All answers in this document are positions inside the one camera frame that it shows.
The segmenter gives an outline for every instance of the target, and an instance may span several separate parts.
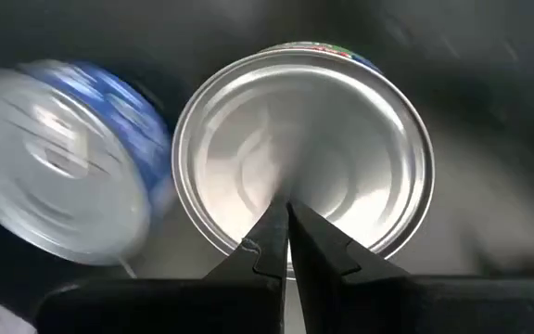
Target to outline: can lid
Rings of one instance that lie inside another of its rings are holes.
[[[185,209],[225,253],[283,192],[388,257],[419,226],[433,184],[426,129],[401,92],[363,64],[305,49],[211,77],[185,107],[172,161]]]
[[[139,248],[149,204],[117,137],[88,108],[0,71],[0,224],[78,263],[116,263]]]

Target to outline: tin can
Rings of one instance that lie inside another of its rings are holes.
[[[0,224],[85,264],[133,255],[174,198],[152,106],[87,63],[0,70]]]
[[[209,78],[178,121],[172,165],[189,217],[225,254],[284,193],[388,258],[422,222],[434,184],[407,98],[365,58],[311,42]],[[287,270],[293,278],[291,258]]]

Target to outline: can rim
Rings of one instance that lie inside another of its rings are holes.
[[[419,115],[413,104],[391,81],[389,81],[381,73],[369,68],[368,66],[360,63],[359,61],[345,58],[343,56],[332,54],[322,50],[305,48],[268,48],[264,51],[260,51],[257,54],[239,59],[220,69],[218,72],[211,75],[209,79],[205,81],[198,88],[198,90],[196,90],[196,92],[186,103],[176,125],[174,137],[172,138],[172,177],[174,179],[176,193],[178,194],[179,200],[181,201],[184,210],[186,211],[189,219],[191,219],[193,225],[196,227],[199,233],[201,233],[201,235],[203,235],[217,250],[219,250],[224,255],[228,255],[235,249],[235,246],[233,247],[232,245],[228,244],[223,238],[221,238],[221,236],[219,236],[222,231],[216,230],[216,228],[210,226],[209,222],[212,220],[210,219],[210,217],[207,217],[207,214],[203,212],[203,205],[198,202],[198,200],[195,200],[197,198],[194,195],[196,190],[194,189],[191,183],[190,175],[186,168],[186,165],[188,164],[187,160],[190,158],[187,157],[187,159],[183,159],[183,157],[186,156],[184,154],[184,150],[186,150],[186,133],[184,129],[186,129],[187,125],[189,124],[190,114],[195,109],[199,98],[203,94],[205,94],[208,88],[210,88],[213,84],[215,84],[215,82],[222,78],[224,74],[249,62],[281,54],[318,55],[323,58],[330,58],[335,61],[343,61],[346,63],[351,63],[354,66],[358,66],[359,69],[368,71],[370,75],[373,75],[374,77],[376,77],[377,80],[381,81],[386,87],[388,87],[390,91],[397,97],[399,102],[404,105],[405,109],[409,112],[413,120],[413,125],[417,129],[417,132],[420,135],[424,147],[424,182],[422,184],[421,196],[415,203],[414,208],[411,209],[412,214],[409,222],[405,224],[403,230],[398,233],[394,240],[388,243],[387,246],[378,253],[385,259],[389,259],[395,253],[397,253],[397,251],[404,247],[405,244],[407,244],[407,242],[409,242],[409,240],[414,236],[415,232],[417,232],[417,230],[423,223],[424,218],[426,217],[426,213],[429,209],[436,179],[436,168],[431,139],[421,116]],[[295,279],[293,268],[290,268],[290,265],[287,268],[287,278]]]
[[[46,90],[52,90],[55,94],[59,94],[65,97],[67,100],[72,101],[73,104],[80,108],[82,112],[88,115],[93,122],[95,122],[97,129],[102,131],[105,135],[110,135],[113,138],[114,144],[117,146],[120,154],[124,157],[124,162],[126,164],[129,174],[132,175],[133,181],[136,184],[137,189],[139,190],[139,196],[143,199],[142,202],[145,204],[143,206],[144,216],[146,219],[140,224],[140,230],[137,232],[137,235],[129,242],[128,245],[121,247],[117,252],[117,255],[111,255],[109,253],[93,253],[93,252],[84,252],[76,251],[68,248],[64,245],[56,243],[53,239],[48,238],[47,236],[31,231],[29,227],[23,224],[18,223],[18,218],[12,212],[15,211],[19,206],[13,201],[6,199],[6,196],[3,196],[0,193],[0,225],[3,226],[8,231],[12,232],[14,235],[19,238],[31,243],[37,248],[54,254],[62,259],[69,260],[75,263],[81,264],[90,264],[90,265],[114,265],[122,261],[123,258],[129,257],[136,253],[141,247],[143,247],[146,235],[148,233],[150,224],[151,224],[151,208],[146,195],[143,179],[137,171],[137,167],[129,154],[129,151],[125,148],[122,142],[117,138],[117,135],[110,129],[100,118],[96,115],[95,112],[92,112],[90,107],[83,103],[78,97],[68,95],[65,92],[62,92],[55,87],[47,84],[41,83],[40,81],[32,78],[30,75],[23,74],[16,71],[8,71],[8,74],[20,78],[22,80],[30,80],[33,84],[40,85]]]

